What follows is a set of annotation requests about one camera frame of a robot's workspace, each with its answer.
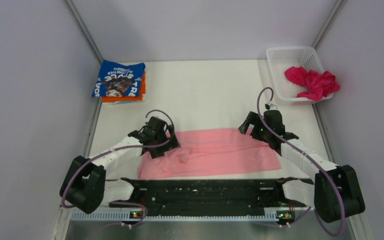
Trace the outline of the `pink t-shirt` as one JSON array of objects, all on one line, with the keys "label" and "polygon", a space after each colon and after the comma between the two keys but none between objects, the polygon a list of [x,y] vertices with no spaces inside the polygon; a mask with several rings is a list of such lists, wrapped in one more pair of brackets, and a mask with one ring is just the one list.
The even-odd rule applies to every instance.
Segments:
[{"label": "pink t-shirt", "polygon": [[138,177],[157,180],[279,170],[277,153],[250,133],[242,134],[236,128],[177,132],[180,146],[157,158],[145,153],[137,169]]}]

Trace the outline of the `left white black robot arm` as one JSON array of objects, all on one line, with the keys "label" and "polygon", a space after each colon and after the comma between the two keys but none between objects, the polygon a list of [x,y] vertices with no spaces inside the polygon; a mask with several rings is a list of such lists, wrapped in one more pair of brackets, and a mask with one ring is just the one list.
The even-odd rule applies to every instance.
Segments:
[{"label": "left white black robot arm", "polygon": [[133,184],[107,178],[130,159],[145,153],[155,159],[180,146],[172,120],[152,116],[139,130],[127,134],[119,143],[93,156],[75,157],[61,185],[59,195],[63,208],[78,208],[93,213],[103,204],[122,201],[129,207],[140,202]]}]

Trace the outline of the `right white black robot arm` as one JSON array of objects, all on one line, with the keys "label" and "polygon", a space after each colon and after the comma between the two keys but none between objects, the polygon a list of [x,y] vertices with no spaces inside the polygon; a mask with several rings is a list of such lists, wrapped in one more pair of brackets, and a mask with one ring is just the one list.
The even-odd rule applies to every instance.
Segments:
[{"label": "right white black robot arm", "polygon": [[273,200],[279,206],[297,201],[315,209],[326,223],[363,213],[366,210],[357,173],[350,165],[337,165],[306,147],[299,137],[287,132],[279,110],[266,110],[262,116],[249,112],[238,128],[268,146],[306,174],[311,182],[296,177],[275,181]]}]

